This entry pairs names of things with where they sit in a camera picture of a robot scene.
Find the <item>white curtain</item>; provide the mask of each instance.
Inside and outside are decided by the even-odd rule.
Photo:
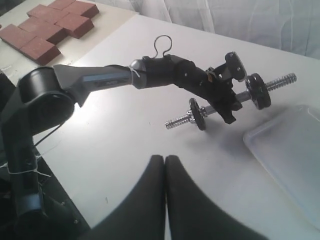
[[[95,0],[320,59],[320,0]]]

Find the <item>robotic arm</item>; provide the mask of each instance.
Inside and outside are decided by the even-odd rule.
[[[37,225],[44,219],[55,219],[55,214],[59,219],[67,215],[62,206],[56,206],[51,214],[45,208],[48,201],[38,185],[33,136],[64,123],[72,116],[75,103],[81,107],[91,92],[125,85],[145,89],[174,84],[206,99],[231,124],[236,120],[232,111],[242,108],[232,89],[232,79],[242,81],[245,77],[246,71],[234,52],[225,56],[223,65],[207,71],[175,55],[145,56],[129,67],[55,65],[34,69],[19,81],[1,114],[18,217],[16,227],[23,228],[30,219]]]

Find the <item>table surface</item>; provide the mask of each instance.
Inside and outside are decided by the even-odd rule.
[[[237,121],[232,125],[211,115],[207,131],[191,124],[166,130],[164,123],[185,113],[189,98],[207,105],[174,85],[92,93],[63,127],[38,146],[88,224],[94,227],[120,204],[151,155],[178,155],[204,193],[250,228],[270,240],[319,240],[320,232],[253,157],[243,136],[291,106],[319,106],[320,61],[136,15],[74,66],[128,66],[134,59],[154,56],[154,40],[162,34],[173,39],[170,54],[192,60],[204,70],[223,64],[225,54],[236,51],[248,74],[259,73],[267,82],[294,72],[298,82],[270,93],[272,106],[267,109],[258,111],[252,102],[244,103],[234,113]],[[160,39],[159,52],[168,45]],[[245,84],[235,83],[234,89],[241,92]],[[168,228],[166,239],[170,239]]]
[[[9,24],[17,26],[28,18],[27,12],[29,10],[38,4],[47,6],[53,1],[54,0],[26,0],[3,16],[0,16],[0,24],[3,28]],[[100,11],[100,13],[92,19],[95,28],[89,31],[81,39],[68,36],[61,41],[57,45],[61,54],[52,60],[48,64],[49,66],[56,64],[69,65],[74,63],[136,14],[133,11],[97,2],[94,3]],[[21,77],[38,67],[35,62],[23,56],[20,52],[14,50],[2,40],[0,40],[0,53],[1,56],[5,56],[0,58],[0,69],[15,85]]]

